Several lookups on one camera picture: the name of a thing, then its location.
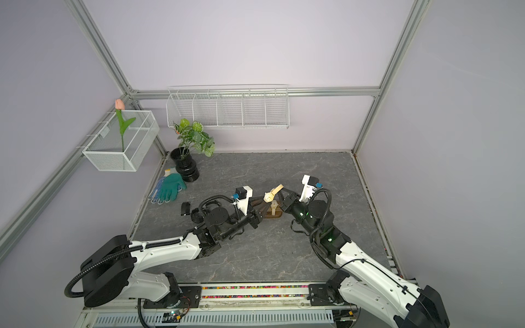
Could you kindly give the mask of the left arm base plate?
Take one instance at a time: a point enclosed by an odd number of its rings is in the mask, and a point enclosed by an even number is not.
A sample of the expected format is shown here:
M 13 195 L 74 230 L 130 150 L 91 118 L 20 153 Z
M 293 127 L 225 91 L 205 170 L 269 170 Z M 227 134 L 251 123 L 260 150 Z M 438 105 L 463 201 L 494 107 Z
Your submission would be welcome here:
M 185 309 L 197 308 L 202 295 L 202 287 L 189 285 L 180 287 L 180 292 L 171 292 L 159 301 L 144 300 L 144 309 Z

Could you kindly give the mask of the brown wooden watch stand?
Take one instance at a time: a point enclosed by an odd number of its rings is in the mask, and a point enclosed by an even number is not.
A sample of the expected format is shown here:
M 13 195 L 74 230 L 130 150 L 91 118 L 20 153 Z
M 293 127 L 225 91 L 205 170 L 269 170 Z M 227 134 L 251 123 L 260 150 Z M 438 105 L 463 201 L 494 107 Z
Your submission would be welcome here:
M 273 200 L 267 207 L 266 212 L 264 213 L 265 219 L 278 219 L 282 217 L 283 210 L 280 207 L 280 202 L 277 200 Z

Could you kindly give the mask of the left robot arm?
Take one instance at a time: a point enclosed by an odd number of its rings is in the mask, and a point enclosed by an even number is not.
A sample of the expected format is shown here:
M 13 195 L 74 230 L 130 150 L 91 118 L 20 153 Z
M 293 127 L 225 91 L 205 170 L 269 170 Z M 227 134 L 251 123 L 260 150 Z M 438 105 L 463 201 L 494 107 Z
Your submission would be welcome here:
M 205 258 L 220 249 L 220 243 L 257 228 L 270 207 L 262 197 L 227 199 L 221 195 L 205 200 L 198 208 L 203 221 L 183 236 L 156 241 L 131 241 L 124 235 L 110 239 L 82 265 L 80 273 L 65 288 L 70 298 L 81 297 L 87 308 L 115 299 L 142 299 L 162 308 L 177 308 L 186 298 L 173 273 L 147 270 L 171 262 Z

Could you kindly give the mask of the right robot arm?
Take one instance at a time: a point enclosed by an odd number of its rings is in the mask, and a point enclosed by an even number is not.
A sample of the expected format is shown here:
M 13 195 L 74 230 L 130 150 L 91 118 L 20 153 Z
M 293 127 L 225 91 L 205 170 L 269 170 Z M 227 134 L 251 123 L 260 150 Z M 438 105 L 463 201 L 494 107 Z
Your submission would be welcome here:
M 354 304 L 390 327 L 450 327 L 436 289 L 421 288 L 385 268 L 333 224 L 329 190 L 319 189 L 307 202 L 289 189 L 280 197 L 282 210 L 301 225 L 315 255 L 335 271 L 327 285 L 337 302 Z

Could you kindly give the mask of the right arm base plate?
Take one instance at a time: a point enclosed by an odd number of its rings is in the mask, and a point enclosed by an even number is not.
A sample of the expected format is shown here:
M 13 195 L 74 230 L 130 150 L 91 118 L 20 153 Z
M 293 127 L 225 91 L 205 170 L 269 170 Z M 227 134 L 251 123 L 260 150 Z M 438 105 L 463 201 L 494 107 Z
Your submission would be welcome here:
M 309 284 L 308 296 L 311 306 L 350 306 L 339 292 L 326 283 Z

